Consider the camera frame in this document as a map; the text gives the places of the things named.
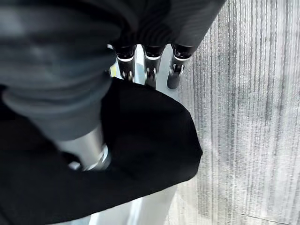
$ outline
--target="black fabric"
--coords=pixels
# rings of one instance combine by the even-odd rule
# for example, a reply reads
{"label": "black fabric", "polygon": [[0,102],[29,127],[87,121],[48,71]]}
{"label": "black fabric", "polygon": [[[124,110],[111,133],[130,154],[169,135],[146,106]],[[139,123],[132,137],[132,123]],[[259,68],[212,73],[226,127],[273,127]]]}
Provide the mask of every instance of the black fabric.
{"label": "black fabric", "polygon": [[119,79],[102,100],[112,154],[103,172],[72,171],[26,118],[1,110],[7,113],[0,121],[1,225],[64,222],[155,193],[195,176],[202,155],[180,103]]}

